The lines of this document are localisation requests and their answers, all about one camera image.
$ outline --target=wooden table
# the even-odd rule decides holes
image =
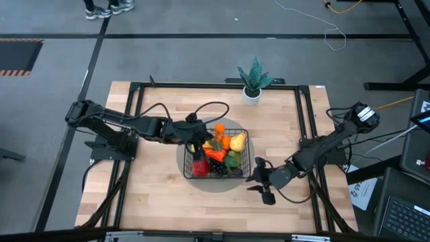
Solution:
[[[112,83],[106,107],[123,112],[130,82]],[[326,116],[329,108],[323,86],[310,86],[310,97],[319,135],[333,131],[333,122]],[[286,157],[299,149],[300,126],[293,91],[263,90],[257,106],[246,106],[239,89],[152,88],[144,90],[142,109],[162,102],[172,119],[183,120],[198,106],[210,101],[230,105],[227,118],[238,122],[249,132],[255,156],[281,165]],[[310,135],[306,105],[302,97],[305,121]],[[208,106],[199,118],[218,116],[222,106]],[[164,116],[161,108],[148,115]],[[311,201],[292,204],[275,193],[277,203],[264,205],[257,192],[246,191],[256,183],[243,183],[223,193],[203,192],[184,178],[176,163],[175,145],[139,141],[137,156],[131,164],[130,176],[121,217],[122,229],[154,229],[170,231],[234,231],[268,233],[314,233]],[[105,198],[112,170],[112,161],[102,161],[88,174],[79,207],[76,225],[86,222]],[[331,202],[348,225],[357,230],[355,215],[344,173],[334,165],[326,165],[325,173]],[[302,200],[309,195],[306,178],[293,179],[282,192],[291,199]],[[327,229],[321,202],[322,225]],[[116,201],[112,203],[108,225],[113,224]]]

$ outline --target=pant leg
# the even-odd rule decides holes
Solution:
[[[116,7],[119,5],[118,0],[109,0],[109,4]]]
[[[85,2],[85,8],[88,11],[93,11],[94,10],[94,2],[93,0],[83,0]]]

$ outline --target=person's foot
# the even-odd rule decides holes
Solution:
[[[112,12],[108,9],[104,9],[102,7],[94,7],[93,11],[89,11],[88,9],[85,10],[85,13],[87,14],[87,19],[93,20],[96,18],[106,18],[110,17],[112,15]]]
[[[110,5],[110,9],[112,10],[112,13],[114,15],[118,15],[122,12],[130,11],[131,9],[134,9],[134,2],[131,1],[131,3],[127,3],[126,1],[130,1],[130,0],[118,1],[119,2],[118,6]]]

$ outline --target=floor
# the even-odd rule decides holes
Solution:
[[[136,0],[136,9],[111,18],[106,34],[280,33],[322,34],[330,26],[272,0]],[[96,4],[106,7],[107,1]],[[338,25],[346,34],[407,34],[391,3],[362,3],[348,14],[337,15],[315,0],[278,0]],[[429,27],[410,0],[404,10],[430,53]],[[2,34],[98,34],[102,20],[88,21],[79,1],[0,0]],[[351,3],[333,2],[336,9]],[[329,40],[335,48],[342,40]],[[0,234],[28,232],[40,211],[52,168],[66,133],[64,116],[80,94],[95,38],[46,39],[27,77],[0,77],[0,147],[25,154],[24,162],[0,161]],[[423,67],[411,41],[348,40],[332,51],[323,40],[271,39],[106,39],[91,76],[87,99],[104,104],[112,81],[213,82],[238,77],[236,66],[249,66],[254,56],[264,69],[288,84],[325,85],[332,107],[357,101],[373,107],[411,96],[409,92],[365,91],[365,82],[400,82]],[[381,110],[374,136],[405,129],[411,102]],[[91,137],[76,133],[46,229],[74,225],[81,197],[81,179]],[[364,143],[353,152],[363,154],[375,144]],[[372,156],[381,159],[400,153],[402,140]],[[362,159],[363,167],[377,162]],[[357,215],[359,229],[371,233],[371,219]]]

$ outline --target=white pot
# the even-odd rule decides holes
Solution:
[[[258,101],[260,100],[261,94],[263,93],[263,91],[260,89],[260,94],[257,97],[249,97],[246,93],[245,93],[245,88],[243,88],[243,95],[242,95],[242,100],[243,102],[245,102],[247,105],[256,105],[258,104]]]

